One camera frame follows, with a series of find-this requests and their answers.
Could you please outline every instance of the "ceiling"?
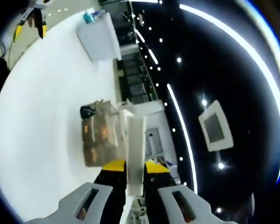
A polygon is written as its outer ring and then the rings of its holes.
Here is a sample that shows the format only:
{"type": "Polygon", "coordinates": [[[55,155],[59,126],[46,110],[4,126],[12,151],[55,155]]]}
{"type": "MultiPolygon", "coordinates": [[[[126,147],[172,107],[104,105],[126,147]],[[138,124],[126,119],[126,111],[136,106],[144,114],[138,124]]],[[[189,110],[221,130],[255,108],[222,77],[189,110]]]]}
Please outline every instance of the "ceiling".
{"type": "MultiPolygon", "coordinates": [[[[158,96],[167,103],[165,112],[169,126],[175,129],[172,138],[176,154],[183,158],[179,162],[182,182],[197,190],[214,213],[219,207],[230,215],[240,210],[239,205],[250,200],[253,192],[273,186],[279,174],[278,67],[259,30],[231,1],[192,1],[187,5],[236,30],[261,56],[271,80],[225,31],[197,14],[181,10],[181,2],[168,2],[133,3],[136,29],[142,36],[138,35],[141,54],[147,68],[152,67],[150,75],[158,96]],[[215,100],[224,111],[234,145],[209,152],[198,117],[215,100]]],[[[224,212],[217,215],[228,219],[224,212]]]]}

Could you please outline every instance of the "white table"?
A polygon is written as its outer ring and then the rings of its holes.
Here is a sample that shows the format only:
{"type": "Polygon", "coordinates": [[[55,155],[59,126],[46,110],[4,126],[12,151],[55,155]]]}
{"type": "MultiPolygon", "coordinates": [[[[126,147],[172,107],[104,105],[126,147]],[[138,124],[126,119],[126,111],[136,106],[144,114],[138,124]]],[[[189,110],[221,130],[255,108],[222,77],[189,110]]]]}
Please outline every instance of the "white table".
{"type": "Polygon", "coordinates": [[[84,165],[79,108],[115,102],[112,60],[93,64],[76,35],[83,12],[37,40],[0,94],[0,188],[24,220],[45,217],[61,198],[93,182],[84,165]]]}

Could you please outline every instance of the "black ceiling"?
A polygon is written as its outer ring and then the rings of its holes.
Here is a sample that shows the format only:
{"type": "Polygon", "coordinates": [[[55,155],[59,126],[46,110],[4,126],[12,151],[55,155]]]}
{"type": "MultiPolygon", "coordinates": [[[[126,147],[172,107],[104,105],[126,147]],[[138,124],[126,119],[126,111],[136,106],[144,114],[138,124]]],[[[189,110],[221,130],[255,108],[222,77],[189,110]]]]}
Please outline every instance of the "black ceiling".
{"type": "MultiPolygon", "coordinates": [[[[209,21],[178,8],[177,1],[163,4],[133,3],[140,20],[136,28],[145,39],[141,54],[159,97],[168,103],[166,115],[177,157],[182,156],[182,182],[193,189],[191,162],[183,130],[172,98],[170,84],[181,109],[192,146],[198,194],[215,210],[233,210],[253,192],[273,186],[280,168],[280,116],[272,91],[259,67],[246,50],[209,21]],[[156,56],[155,65],[148,48],[156,56]],[[202,99],[208,106],[218,100],[228,120],[234,140],[232,148],[209,152],[198,117],[202,99]],[[217,168],[218,159],[226,168],[217,168]]],[[[232,1],[191,1],[234,28],[259,52],[280,90],[280,76],[265,39],[246,14],[232,1]]]]}

